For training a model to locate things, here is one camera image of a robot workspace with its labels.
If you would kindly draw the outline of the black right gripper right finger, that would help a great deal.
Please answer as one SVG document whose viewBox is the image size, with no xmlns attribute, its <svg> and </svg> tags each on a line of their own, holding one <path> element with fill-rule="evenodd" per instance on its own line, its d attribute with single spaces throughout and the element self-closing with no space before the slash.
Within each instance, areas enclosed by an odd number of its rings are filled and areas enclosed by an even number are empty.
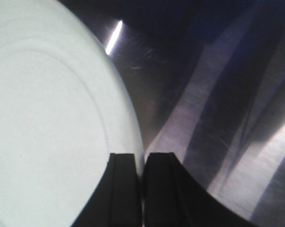
<svg viewBox="0 0 285 227">
<path fill-rule="evenodd" d="M 147 227 L 252 227 L 206 192 L 174 153 L 151 153 L 144 174 Z"/>
</svg>

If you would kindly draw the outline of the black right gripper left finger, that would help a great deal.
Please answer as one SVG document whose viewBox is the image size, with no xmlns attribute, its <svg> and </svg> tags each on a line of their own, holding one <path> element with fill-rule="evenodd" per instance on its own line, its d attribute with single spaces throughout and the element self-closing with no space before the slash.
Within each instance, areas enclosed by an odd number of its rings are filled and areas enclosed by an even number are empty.
<svg viewBox="0 0 285 227">
<path fill-rule="evenodd" d="M 110 154 L 107 168 L 73 227 L 141 227 L 142 202 L 134 154 Z"/>
</svg>

